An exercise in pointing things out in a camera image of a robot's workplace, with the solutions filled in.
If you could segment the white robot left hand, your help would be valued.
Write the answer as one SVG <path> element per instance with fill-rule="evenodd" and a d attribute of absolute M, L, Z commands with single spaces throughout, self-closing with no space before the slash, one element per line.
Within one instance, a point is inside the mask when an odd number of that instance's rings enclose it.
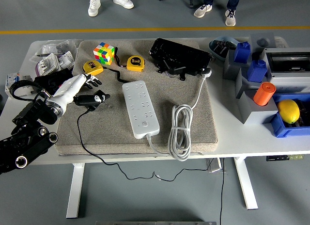
<path fill-rule="evenodd" d="M 94 95 L 76 96 L 82 86 L 87 86 L 92 89 L 92 85 L 98 87 L 101 81 L 90 74 L 79 74 L 66 80 L 56 93 L 46 102 L 50 107 L 55 108 L 59 113 L 65 113 L 67 104 L 74 102 L 78 106 L 85 106 L 87 108 L 96 108 L 106 99 L 110 98 L 109 94 L 105 94 L 98 90 Z"/>

